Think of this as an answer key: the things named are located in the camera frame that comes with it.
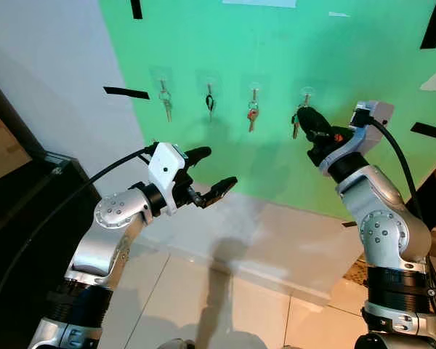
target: keychain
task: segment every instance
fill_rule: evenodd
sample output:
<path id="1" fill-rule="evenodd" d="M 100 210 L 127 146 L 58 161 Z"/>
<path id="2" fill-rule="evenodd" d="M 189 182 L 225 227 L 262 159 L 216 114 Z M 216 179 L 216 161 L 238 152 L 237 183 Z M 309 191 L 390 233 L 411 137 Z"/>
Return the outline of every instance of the keychain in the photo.
<path id="1" fill-rule="evenodd" d="M 211 95 L 211 85 L 207 84 L 207 87 L 209 89 L 209 93 L 205 97 L 205 104 L 206 104 L 206 107 L 209 109 L 210 122 L 211 122 L 211 117 L 213 115 L 213 110 L 215 108 L 215 99 Z"/>
<path id="2" fill-rule="evenodd" d="M 257 102 L 257 89 L 254 89 L 252 100 L 249 102 L 249 112 L 247 119 L 250 120 L 249 132 L 254 131 L 254 123 L 259 115 L 259 104 Z"/>
<path id="3" fill-rule="evenodd" d="M 307 93 L 307 94 L 305 94 L 304 104 L 299 105 L 299 107 L 297 108 L 297 111 L 300 108 L 308 107 L 309 106 L 309 101 L 310 101 L 310 95 Z M 291 124 L 292 124 L 292 127 L 293 127 L 293 130 L 292 130 L 292 138 L 293 139 L 297 138 L 297 133 L 299 132 L 299 127 L 300 127 L 299 118 L 297 116 L 297 111 L 294 113 L 294 115 L 291 118 Z"/>

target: green backdrop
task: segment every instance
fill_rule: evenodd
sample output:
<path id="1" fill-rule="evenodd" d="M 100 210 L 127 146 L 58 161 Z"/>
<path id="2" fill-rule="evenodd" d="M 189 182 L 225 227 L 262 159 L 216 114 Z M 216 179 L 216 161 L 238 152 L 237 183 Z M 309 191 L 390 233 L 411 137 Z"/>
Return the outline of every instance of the green backdrop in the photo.
<path id="1" fill-rule="evenodd" d="M 436 73 L 436 49 L 419 49 L 435 1 L 298 0 L 296 9 L 221 0 L 141 3 L 143 20 L 133 20 L 128 0 L 100 0 L 100 7 L 126 87 L 150 94 L 151 100 L 133 99 L 146 141 L 185 150 L 211 146 L 212 156 L 193 170 L 195 180 L 212 184 L 236 175 L 235 191 L 348 218 L 334 181 L 308 159 L 305 136 L 291 138 L 304 87 L 315 90 L 311 105 L 339 126 L 358 100 L 394 104 L 389 130 L 417 184 L 435 168 L 436 139 L 410 132 L 416 121 L 436 126 L 436 92 L 419 89 Z M 159 79 L 171 92 L 172 123 L 158 99 Z M 212 122 L 207 81 L 217 101 Z M 260 115 L 249 133 L 252 83 L 259 84 Z M 409 197 L 386 140 L 366 157 Z"/>

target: metal key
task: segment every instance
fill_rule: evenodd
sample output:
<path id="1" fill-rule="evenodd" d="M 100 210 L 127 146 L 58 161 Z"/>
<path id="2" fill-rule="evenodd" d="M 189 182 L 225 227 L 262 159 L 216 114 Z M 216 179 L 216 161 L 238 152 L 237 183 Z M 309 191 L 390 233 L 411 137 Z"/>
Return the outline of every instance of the metal key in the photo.
<path id="1" fill-rule="evenodd" d="M 173 108 L 173 105 L 171 103 L 171 94 L 165 87 L 165 81 L 161 80 L 160 82 L 161 82 L 161 91 L 160 94 L 158 95 L 158 98 L 160 98 L 160 100 L 163 102 L 163 105 L 165 106 L 166 119 L 168 120 L 168 122 L 171 122 L 171 110 Z"/>
<path id="2" fill-rule="evenodd" d="M 247 118 L 250 120 L 249 132 L 254 131 L 254 122 L 257 119 L 258 115 L 259 115 L 258 108 L 251 108 L 249 110 L 249 113 L 247 114 Z"/>
<path id="3" fill-rule="evenodd" d="M 297 118 L 297 112 L 292 116 L 291 118 L 291 124 L 293 126 L 293 130 L 292 130 L 292 138 L 296 139 L 297 138 L 297 132 L 299 131 L 299 118 Z"/>
<path id="4" fill-rule="evenodd" d="M 252 93 L 252 100 L 249 102 L 249 112 L 247 118 L 250 120 L 249 132 L 254 131 L 254 123 L 259 115 L 259 104 L 257 102 L 257 89 Z"/>

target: key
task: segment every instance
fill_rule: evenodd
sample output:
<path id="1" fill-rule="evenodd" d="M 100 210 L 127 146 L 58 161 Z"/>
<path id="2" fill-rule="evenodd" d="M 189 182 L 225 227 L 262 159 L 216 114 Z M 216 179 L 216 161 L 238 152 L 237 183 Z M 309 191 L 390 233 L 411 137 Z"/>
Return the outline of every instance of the key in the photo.
<path id="1" fill-rule="evenodd" d="M 165 106 L 166 119 L 168 120 L 168 122 L 171 122 L 171 110 L 173 108 L 173 105 L 171 104 L 171 94 L 166 89 L 165 81 L 163 80 L 161 80 L 161 91 L 158 95 L 158 98 L 163 102 L 163 105 Z"/>
<path id="2" fill-rule="evenodd" d="M 211 117 L 213 116 L 213 110 L 215 107 L 215 101 L 210 93 L 208 93 L 207 96 L 205 97 L 205 103 L 206 103 L 206 107 L 209 109 L 210 121 L 211 121 Z"/>
<path id="3" fill-rule="evenodd" d="M 163 105 L 165 106 L 165 110 L 166 110 L 166 120 L 168 120 L 168 122 L 171 122 L 171 110 L 172 110 L 171 102 L 169 100 L 163 100 Z"/>
<path id="4" fill-rule="evenodd" d="M 294 129 L 292 130 L 292 138 L 297 138 L 297 132 L 299 131 L 299 119 L 297 118 L 297 112 L 292 116 L 291 118 L 291 124 L 293 125 Z"/>
<path id="5" fill-rule="evenodd" d="M 254 131 L 254 123 L 258 115 L 259 115 L 258 108 L 251 108 L 249 110 L 249 113 L 247 114 L 247 118 L 250 120 L 249 132 Z"/>
<path id="6" fill-rule="evenodd" d="M 249 112 L 247 118 L 250 120 L 249 132 L 254 131 L 254 123 L 259 115 L 259 104 L 257 102 L 257 89 L 252 92 L 252 100 L 249 102 Z"/>

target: key ring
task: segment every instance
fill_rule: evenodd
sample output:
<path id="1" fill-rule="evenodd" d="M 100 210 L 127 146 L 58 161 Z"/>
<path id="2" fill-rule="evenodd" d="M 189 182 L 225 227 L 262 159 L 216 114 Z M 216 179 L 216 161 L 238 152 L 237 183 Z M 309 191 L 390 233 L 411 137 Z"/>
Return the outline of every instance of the key ring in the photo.
<path id="1" fill-rule="evenodd" d="M 207 108 L 209 109 L 209 111 L 213 111 L 213 108 L 215 106 L 215 100 L 213 99 L 213 97 L 209 93 L 205 97 L 205 104 L 206 104 Z"/>
<path id="2" fill-rule="evenodd" d="M 257 89 L 254 89 L 252 100 L 249 102 L 249 109 L 259 109 L 259 103 L 257 102 Z"/>
<path id="3" fill-rule="evenodd" d="M 171 100 L 171 93 L 169 93 L 169 91 L 166 89 L 165 81 L 160 80 L 160 83 L 161 83 L 161 91 L 158 94 L 158 98 L 160 100 L 163 100 L 163 101 L 165 101 L 165 100 L 170 101 Z"/>
<path id="4" fill-rule="evenodd" d="M 258 115 L 258 108 L 251 108 L 251 109 L 249 110 L 249 112 L 247 113 L 247 118 L 248 118 L 249 120 L 252 120 L 252 119 L 254 119 L 254 117 L 255 117 L 256 115 Z"/>

